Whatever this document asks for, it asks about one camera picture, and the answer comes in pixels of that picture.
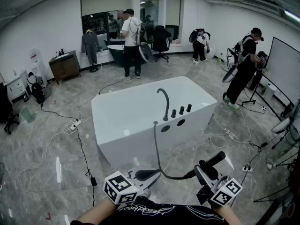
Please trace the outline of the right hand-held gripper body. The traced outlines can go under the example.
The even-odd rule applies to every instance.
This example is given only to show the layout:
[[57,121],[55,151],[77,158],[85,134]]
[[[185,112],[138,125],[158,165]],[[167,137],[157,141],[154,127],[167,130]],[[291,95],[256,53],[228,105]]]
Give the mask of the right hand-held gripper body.
[[200,204],[212,202],[218,206],[225,206],[231,202],[242,189],[242,185],[236,179],[223,176],[212,186],[205,184],[197,193],[197,198]]

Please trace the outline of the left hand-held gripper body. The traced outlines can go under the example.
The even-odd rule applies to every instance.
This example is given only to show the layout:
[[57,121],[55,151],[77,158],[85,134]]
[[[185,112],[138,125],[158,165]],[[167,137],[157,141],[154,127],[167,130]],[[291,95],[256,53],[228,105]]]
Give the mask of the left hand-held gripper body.
[[134,202],[140,190],[120,171],[116,171],[105,178],[104,192],[115,205],[121,205]]

